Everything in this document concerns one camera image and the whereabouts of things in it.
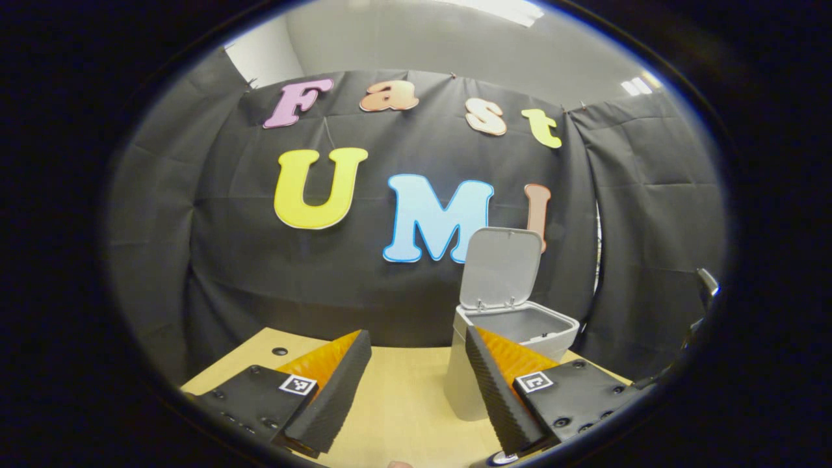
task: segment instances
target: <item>letter u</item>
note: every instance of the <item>letter u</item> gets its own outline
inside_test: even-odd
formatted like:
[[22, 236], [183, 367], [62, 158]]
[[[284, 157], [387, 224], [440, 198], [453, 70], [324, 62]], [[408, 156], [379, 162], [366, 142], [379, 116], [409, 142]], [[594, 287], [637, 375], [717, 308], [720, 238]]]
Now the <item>letter u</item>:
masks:
[[275, 213], [289, 226], [298, 229], [324, 229], [347, 216], [353, 202], [355, 175], [359, 163], [367, 159], [361, 148], [337, 148], [329, 154], [335, 162], [332, 190], [323, 205], [311, 207], [304, 202], [304, 187], [310, 165], [318, 161], [315, 150], [294, 150], [280, 155], [280, 175], [275, 188]]

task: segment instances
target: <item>open lid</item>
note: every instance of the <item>open lid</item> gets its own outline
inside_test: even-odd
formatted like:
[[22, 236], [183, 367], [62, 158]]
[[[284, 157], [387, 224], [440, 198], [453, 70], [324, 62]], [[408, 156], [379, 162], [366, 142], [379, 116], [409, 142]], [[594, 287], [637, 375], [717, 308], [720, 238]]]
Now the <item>open lid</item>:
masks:
[[542, 249], [543, 239], [534, 231], [477, 230], [468, 241], [459, 303], [466, 309], [523, 304], [532, 294]]

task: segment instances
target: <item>black curtain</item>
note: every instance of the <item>black curtain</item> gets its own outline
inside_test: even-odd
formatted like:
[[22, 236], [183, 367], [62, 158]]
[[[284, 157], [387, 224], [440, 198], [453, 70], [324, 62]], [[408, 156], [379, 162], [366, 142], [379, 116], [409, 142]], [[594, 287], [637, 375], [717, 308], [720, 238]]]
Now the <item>black curtain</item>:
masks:
[[631, 379], [650, 376], [703, 315], [696, 268], [726, 273], [716, 150], [663, 93], [569, 115], [592, 168], [603, 245], [597, 296], [572, 349]]
[[171, 84], [113, 157], [106, 264], [122, 315], [159, 370], [186, 381], [185, 284], [193, 199], [245, 80], [224, 51]]
[[[195, 87], [200, 77], [213, 84]], [[285, 84], [323, 77], [334, 89], [299, 111], [296, 124], [263, 128]], [[418, 106], [360, 110], [367, 87], [395, 79], [415, 85]], [[470, 97], [496, 102], [508, 132], [473, 130], [464, 119]], [[555, 119], [561, 148], [534, 139], [520, 114], [530, 108]], [[547, 251], [530, 300], [582, 319], [592, 300], [595, 197], [583, 145], [564, 117], [533, 97], [429, 72], [330, 73], [249, 91], [218, 52], [161, 99], [117, 164], [109, 264], [122, 309], [177, 383], [263, 326], [328, 340], [364, 328], [374, 345], [447, 346], [463, 265], [448, 251], [431, 260], [419, 235], [420, 261], [382, 257], [396, 206], [387, 180], [414, 173], [443, 205], [465, 180], [491, 184], [490, 226], [524, 228], [524, 186], [548, 187]], [[286, 226], [273, 208], [278, 157], [320, 153], [305, 186], [314, 205], [329, 196], [336, 147], [369, 152], [349, 214], [319, 231]]]
[[[332, 78], [300, 120], [263, 128], [291, 82]], [[407, 111], [364, 112], [367, 87], [388, 80], [414, 84], [418, 106]], [[465, 121], [470, 97], [496, 102], [508, 132], [500, 137]], [[357, 328], [376, 346], [449, 346], [463, 265], [423, 257], [390, 263], [396, 197], [387, 185], [396, 174], [430, 181], [443, 206], [460, 183], [491, 184], [489, 226], [524, 228], [528, 183], [552, 191], [541, 267], [531, 300], [580, 318], [592, 299], [595, 199], [582, 148], [554, 150], [531, 134], [523, 109], [539, 108], [558, 122], [569, 142], [574, 129], [562, 108], [500, 87], [449, 74], [352, 71], [304, 77], [246, 94], [209, 151], [195, 199], [192, 270], [186, 291], [188, 346], [198, 372], [242, 341], [271, 326], [332, 340]], [[286, 226], [274, 213], [277, 158], [295, 149], [320, 153], [305, 186], [309, 204], [329, 197], [334, 164], [329, 152], [359, 147], [361, 162], [349, 214], [323, 230]]]

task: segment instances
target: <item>light blue letter m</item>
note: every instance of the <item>light blue letter m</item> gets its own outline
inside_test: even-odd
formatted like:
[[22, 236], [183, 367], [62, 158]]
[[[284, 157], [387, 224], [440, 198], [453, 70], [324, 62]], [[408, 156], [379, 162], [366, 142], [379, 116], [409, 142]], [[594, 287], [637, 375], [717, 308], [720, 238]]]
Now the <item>light blue letter m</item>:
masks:
[[488, 200], [494, 194], [494, 187], [485, 182], [465, 181], [459, 184], [448, 206], [442, 208], [424, 176], [398, 174], [387, 185], [396, 192], [396, 221], [393, 243], [384, 248], [384, 259], [413, 262], [422, 258], [422, 250], [414, 242], [415, 227], [418, 227], [434, 260], [442, 258], [453, 234], [458, 232], [451, 260], [464, 263], [468, 239], [477, 229], [488, 225]]

